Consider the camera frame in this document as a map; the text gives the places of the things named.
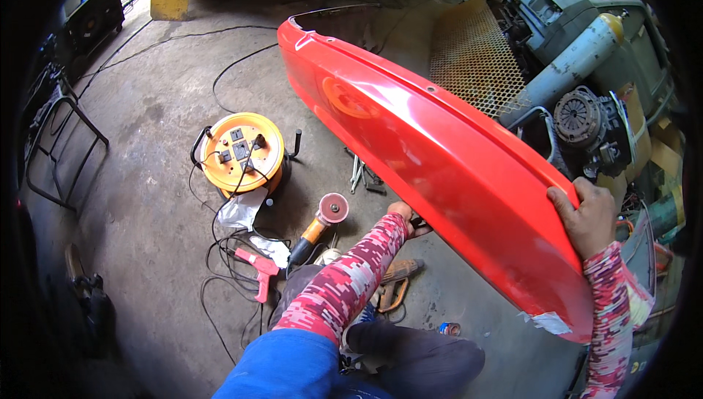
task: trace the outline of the expanded metal grille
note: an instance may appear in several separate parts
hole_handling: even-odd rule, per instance
[[[523,88],[520,68],[485,0],[447,10],[435,26],[429,77],[490,117]]]

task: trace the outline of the bumper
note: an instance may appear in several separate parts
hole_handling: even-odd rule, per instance
[[[546,197],[556,185],[577,202],[573,186],[474,107],[352,45],[348,32],[337,34],[344,23],[335,17],[369,7],[319,10],[279,27],[293,89],[517,309],[530,316],[554,312],[571,330],[561,337],[589,342],[591,290]],[[325,19],[334,37],[300,26]],[[363,35],[364,25],[349,26]]]

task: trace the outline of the camouflage sleeve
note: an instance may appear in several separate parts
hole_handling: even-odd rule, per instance
[[[325,266],[283,313],[277,329],[305,329],[339,339],[371,299],[408,228],[398,213],[388,213],[347,254]]]
[[[593,288],[593,336],[582,398],[610,399],[622,386],[632,351],[632,324],[620,243],[584,262]]]

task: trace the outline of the garage floor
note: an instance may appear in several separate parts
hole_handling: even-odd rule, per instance
[[[413,1],[401,5],[411,7]],[[290,15],[333,3],[190,0],[189,22],[152,22],[113,61],[174,36],[237,25],[278,26]],[[137,1],[126,17],[124,30],[96,55],[89,71],[95,71],[150,19],[149,0]],[[200,282],[209,275],[204,260],[212,242],[212,213],[189,192],[189,150],[203,126],[227,114],[211,93],[217,74],[232,61],[272,43],[276,43],[274,30],[187,37],[104,70],[83,96],[82,107],[109,138],[110,147],[106,152],[98,145],[81,176],[78,216],[25,191],[37,231],[41,280],[55,308],[65,313],[60,307],[67,300],[63,250],[74,242],[83,253],[86,271],[105,279],[117,312],[122,357],[159,398],[209,396],[232,369],[200,305]],[[78,84],[79,90],[85,80]],[[295,239],[311,220],[319,199],[339,192],[351,207],[349,218],[339,227],[339,247],[345,249],[396,199],[361,188],[355,195],[349,193],[352,160],[295,95],[277,48],[233,67],[218,83],[217,96],[233,111],[267,116],[288,145],[293,143],[294,130],[303,130],[301,163],[294,165],[283,196],[259,215],[258,226],[276,228],[282,236]],[[72,161],[79,156],[74,152],[84,141],[81,135],[77,126],[62,156],[60,173],[75,168]],[[32,171],[33,178],[46,179],[48,187],[48,174],[40,164]],[[218,205],[214,189],[198,171],[193,188],[199,197]],[[484,371],[466,397],[562,397],[582,346],[524,323],[515,307],[434,234],[408,242],[400,256],[426,263],[425,271],[411,283],[408,314],[401,324],[436,329],[444,321],[458,322],[461,336],[486,351]],[[205,302],[238,359],[242,328],[255,305],[220,281],[208,286]],[[258,329],[250,327],[245,342],[254,339]],[[71,337],[70,331],[63,333]]]

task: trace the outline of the metal stand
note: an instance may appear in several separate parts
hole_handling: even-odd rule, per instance
[[[56,204],[69,209],[73,211],[77,211],[76,207],[73,205],[69,204],[68,201],[71,199],[71,195],[73,194],[73,190],[76,186],[76,183],[78,182],[78,177],[81,174],[81,171],[83,170],[83,167],[85,166],[86,161],[88,161],[88,157],[90,157],[90,154],[93,151],[93,148],[95,147],[96,144],[98,144],[98,140],[101,140],[103,143],[105,143],[105,149],[108,148],[109,141],[108,139],[100,132],[98,129],[93,125],[93,123],[88,120],[88,117],[86,117],[85,113],[80,110],[78,107],[78,96],[76,96],[76,93],[70,88],[70,85],[68,84],[68,80],[66,79],[66,76],[61,74],[60,75],[60,80],[63,82],[63,85],[66,87],[66,89],[69,91],[70,96],[66,96],[61,94],[56,100],[53,101],[51,106],[48,108],[48,112],[44,115],[43,119],[41,120],[41,125],[40,125],[40,130],[37,132],[37,135],[34,137],[34,141],[31,143],[31,149],[30,149],[30,156],[27,159],[27,166],[25,167],[25,179],[27,181],[27,186],[31,189],[32,192],[39,194],[40,196],[47,198],[49,201],[55,202]],[[67,103],[69,106],[71,106],[71,110],[69,111],[68,115],[66,118],[63,120],[61,123],[61,126],[59,127],[57,133],[56,133],[56,138],[54,139],[53,143],[51,144],[51,148],[49,150],[46,150],[41,146],[41,136],[44,133],[44,129],[47,127],[47,124],[49,123],[49,117],[51,117],[52,113],[56,113],[58,110],[58,107],[62,105],[63,103]],[[57,164],[60,160],[60,155],[59,158],[55,157],[53,155],[53,151],[56,148],[56,143],[61,137],[61,134],[63,131],[66,129],[66,125],[73,113],[76,113],[76,115],[85,123],[90,130],[95,134],[95,139],[93,139],[92,144],[90,145],[90,148],[88,149],[88,152],[85,154],[83,157],[83,160],[81,161],[81,164],[78,166],[78,170],[75,173],[75,176],[71,180],[71,185],[68,189],[68,193],[64,195],[61,186],[58,181],[58,175],[56,172],[56,167]],[[41,153],[45,154],[53,163],[51,166],[51,176],[53,178],[53,183],[56,186],[56,190],[58,191],[58,197],[55,197],[51,194],[49,194],[47,191],[40,189],[38,186],[33,184],[30,179],[30,166],[31,162],[34,159],[34,156],[37,154],[37,151],[41,151]]]

